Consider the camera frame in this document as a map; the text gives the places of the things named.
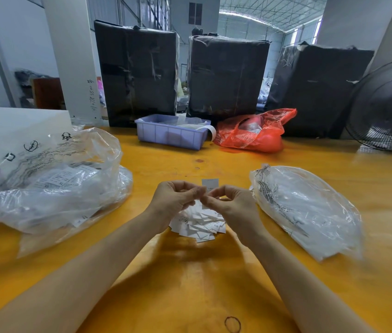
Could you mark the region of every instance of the red plastic bag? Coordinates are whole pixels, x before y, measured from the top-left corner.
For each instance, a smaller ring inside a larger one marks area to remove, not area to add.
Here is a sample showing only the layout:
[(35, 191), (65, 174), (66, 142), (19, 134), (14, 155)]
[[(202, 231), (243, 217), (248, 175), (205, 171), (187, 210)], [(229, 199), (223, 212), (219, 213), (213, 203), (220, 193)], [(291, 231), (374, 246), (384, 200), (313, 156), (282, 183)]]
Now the red plastic bag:
[(296, 116), (296, 109), (277, 109), (225, 119), (216, 128), (215, 144), (230, 148), (273, 153), (281, 151), (284, 125)]

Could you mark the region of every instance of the black fan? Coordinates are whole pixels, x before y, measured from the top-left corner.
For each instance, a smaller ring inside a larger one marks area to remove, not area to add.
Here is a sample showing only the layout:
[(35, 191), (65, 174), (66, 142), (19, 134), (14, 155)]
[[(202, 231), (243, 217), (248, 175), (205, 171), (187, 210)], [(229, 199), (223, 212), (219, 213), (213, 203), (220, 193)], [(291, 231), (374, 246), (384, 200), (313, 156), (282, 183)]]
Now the black fan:
[(359, 81), (347, 114), (346, 130), (368, 147), (392, 151), (392, 63)]

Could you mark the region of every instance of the wooden table surface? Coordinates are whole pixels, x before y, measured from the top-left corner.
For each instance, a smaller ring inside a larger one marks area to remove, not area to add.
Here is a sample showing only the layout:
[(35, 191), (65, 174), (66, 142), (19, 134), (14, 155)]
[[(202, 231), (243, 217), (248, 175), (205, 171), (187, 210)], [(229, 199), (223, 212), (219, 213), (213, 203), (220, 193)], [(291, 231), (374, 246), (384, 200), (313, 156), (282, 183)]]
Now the wooden table surface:
[[(358, 152), (352, 141), (285, 139), (277, 154), (220, 148), (200, 151), (140, 143), (134, 130), (110, 129), (121, 141), (121, 164), (133, 172), (131, 197), (115, 212), (69, 240), (16, 260), (19, 233), (0, 224), (0, 308), (110, 234), (148, 205), (163, 180), (219, 178), (250, 186), (261, 164), (301, 167), (320, 176), (361, 212), (365, 260), (337, 255), (316, 263), (271, 218), (270, 233), (378, 332), (392, 333), (392, 154)], [(196, 244), (169, 230), (153, 238), (101, 299), (80, 332), (298, 332), (264, 269), (227, 229)]]

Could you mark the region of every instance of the warehouse ceiling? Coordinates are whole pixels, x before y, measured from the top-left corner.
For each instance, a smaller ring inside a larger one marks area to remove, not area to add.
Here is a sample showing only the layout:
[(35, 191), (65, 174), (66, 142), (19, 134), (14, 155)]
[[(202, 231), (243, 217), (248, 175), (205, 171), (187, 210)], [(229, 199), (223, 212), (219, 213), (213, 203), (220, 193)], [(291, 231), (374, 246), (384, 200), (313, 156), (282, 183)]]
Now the warehouse ceiling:
[(327, 0), (220, 0), (220, 9), (241, 13), (289, 31), (320, 17)]

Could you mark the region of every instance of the plastic bin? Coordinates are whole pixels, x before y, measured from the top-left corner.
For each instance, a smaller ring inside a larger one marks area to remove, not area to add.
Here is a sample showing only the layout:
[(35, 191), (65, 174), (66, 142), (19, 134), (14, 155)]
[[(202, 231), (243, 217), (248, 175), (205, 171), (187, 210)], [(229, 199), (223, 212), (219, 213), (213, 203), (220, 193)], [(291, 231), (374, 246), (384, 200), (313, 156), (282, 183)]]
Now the plastic bin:
[[(161, 124), (174, 119), (177, 122), (178, 117), (166, 114), (152, 114), (136, 119), (134, 122), (138, 126), (138, 139), (140, 141), (155, 142), (199, 151), (207, 139), (208, 130), (206, 128), (195, 130)], [(208, 125), (211, 124), (210, 120), (203, 119), (203, 121), (208, 122)]]

